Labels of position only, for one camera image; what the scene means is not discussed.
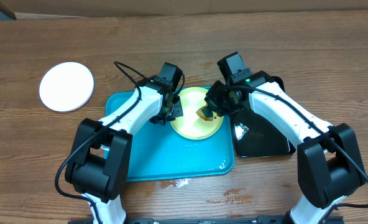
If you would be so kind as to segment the yellow green sponge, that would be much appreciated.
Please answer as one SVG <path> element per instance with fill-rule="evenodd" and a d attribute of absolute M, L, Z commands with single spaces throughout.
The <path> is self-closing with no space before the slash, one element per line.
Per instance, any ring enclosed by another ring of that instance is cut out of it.
<path fill-rule="evenodd" d="M 196 111 L 196 114 L 205 121 L 214 120 L 213 110 L 208 108 L 207 106 L 202 106 Z"/>

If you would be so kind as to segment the yellow plate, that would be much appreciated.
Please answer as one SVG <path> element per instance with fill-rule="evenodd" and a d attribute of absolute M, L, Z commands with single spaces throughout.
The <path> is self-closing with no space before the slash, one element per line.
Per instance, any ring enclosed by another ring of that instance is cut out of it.
<path fill-rule="evenodd" d="M 213 120 L 206 121 L 197 115 L 197 111 L 206 106 L 205 96 L 208 89 L 203 87 L 189 87 L 180 94 L 183 116 L 171 121 L 173 129 L 187 139 L 200 140 L 212 136 L 221 127 L 224 118 L 213 113 Z"/>

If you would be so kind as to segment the white plate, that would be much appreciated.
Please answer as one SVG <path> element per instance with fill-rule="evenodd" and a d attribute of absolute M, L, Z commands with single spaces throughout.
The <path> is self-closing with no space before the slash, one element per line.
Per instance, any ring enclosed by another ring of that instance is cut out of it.
<path fill-rule="evenodd" d="M 52 67 L 39 86 L 41 102 L 51 110 L 68 112 L 85 105 L 94 90 L 90 70 L 78 62 L 63 62 Z"/>
<path fill-rule="evenodd" d="M 47 80 L 41 81 L 39 95 L 49 109 L 68 112 L 84 106 L 93 90 L 93 79 Z"/>

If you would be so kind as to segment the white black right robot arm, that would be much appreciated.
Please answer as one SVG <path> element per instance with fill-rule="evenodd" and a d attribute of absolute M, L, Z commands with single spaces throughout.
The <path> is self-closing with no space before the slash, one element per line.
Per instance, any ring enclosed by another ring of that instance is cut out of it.
<path fill-rule="evenodd" d="M 208 90 L 207 107 L 224 116 L 249 105 L 297 149 L 298 184 L 302 196 L 283 223 L 324 223 L 330 213 L 366 183 L 355 132 L 347 124 L 333 126 L 308 112 L 281 88 L 280 79 L 248 70 L 216 81 Z"/>

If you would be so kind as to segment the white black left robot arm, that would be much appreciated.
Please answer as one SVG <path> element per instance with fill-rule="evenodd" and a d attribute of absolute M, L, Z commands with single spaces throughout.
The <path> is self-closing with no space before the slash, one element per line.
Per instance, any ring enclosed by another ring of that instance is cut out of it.
<path fill-rule="evenodd" d="M 79 124 L 71 153 L 56 174 L 64 174 L 77 195 L 60 187 L 56 190 L 65 197 L 87 201 L 92 223 L 126 221 L 119 195 L 127 179 L 133 137 L 148 121 L 165 124 L 182 116 L 176 88 L 174 82 L 144 80 L 115 112 Z"/>

